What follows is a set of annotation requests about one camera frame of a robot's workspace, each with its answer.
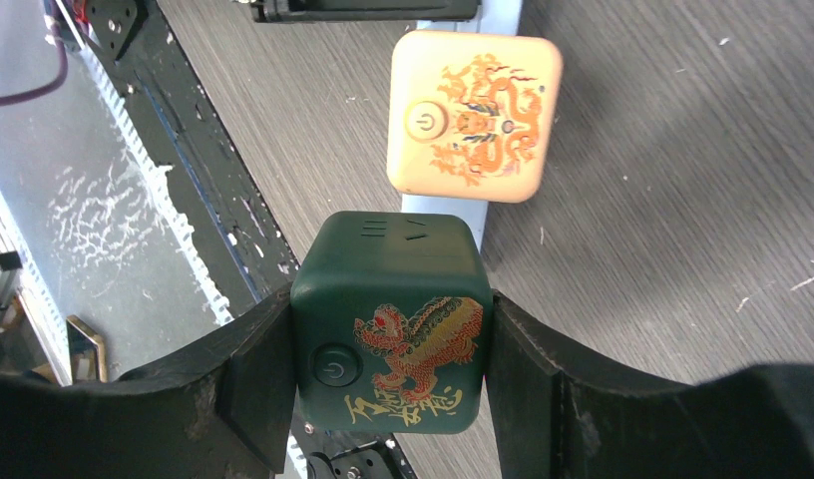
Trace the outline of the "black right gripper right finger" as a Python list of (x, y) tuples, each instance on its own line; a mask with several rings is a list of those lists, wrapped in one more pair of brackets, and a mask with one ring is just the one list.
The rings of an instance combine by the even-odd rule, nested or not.
[(814, 478), (814, 364), (683, 384), (611, 359), (501, 293), (486, 383), (505, 478)]

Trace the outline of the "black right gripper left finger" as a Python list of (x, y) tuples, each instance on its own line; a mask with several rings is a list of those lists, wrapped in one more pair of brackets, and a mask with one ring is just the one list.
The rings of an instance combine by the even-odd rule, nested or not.
[(112, 382), (0, 373), (0, 478), (271, 478), (296, 393), (289, 291)]

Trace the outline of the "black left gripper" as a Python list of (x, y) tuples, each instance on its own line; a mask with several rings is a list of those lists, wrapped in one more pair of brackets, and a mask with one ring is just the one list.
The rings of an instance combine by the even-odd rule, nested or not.
[(478, 0), (261, 0), (240, 1), (255, 23), (470, 20)]

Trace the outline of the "dark green cube adapter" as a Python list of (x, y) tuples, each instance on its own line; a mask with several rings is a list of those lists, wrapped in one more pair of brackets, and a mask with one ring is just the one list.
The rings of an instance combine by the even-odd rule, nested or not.
[(313, 426), (457, 434), (477, 418), (493, 292), (461, 219), (331, 215), (290, 306), (300, 411)]

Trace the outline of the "orange cube adapter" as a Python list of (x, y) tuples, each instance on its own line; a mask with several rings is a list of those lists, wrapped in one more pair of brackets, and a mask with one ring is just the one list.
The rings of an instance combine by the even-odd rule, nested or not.
[(564, 59), (542, 37), (415, 30), (391, 59), (386, 174), (409, 195), (516, 204), (539, 189)]

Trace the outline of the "light blue power strip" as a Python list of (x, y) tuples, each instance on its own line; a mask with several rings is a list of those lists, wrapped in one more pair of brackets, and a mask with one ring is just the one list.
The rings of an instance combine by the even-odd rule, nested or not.
[[(481, 1), (473, 19), (465, 21), (419, 20), (417, 30), (515, 35), (520, 25), (522, 0)], [(489, 203), (442, 197), (402, 195), (401, 212), (456, 216), (469, 227), (477, 249), (481, 249)]]

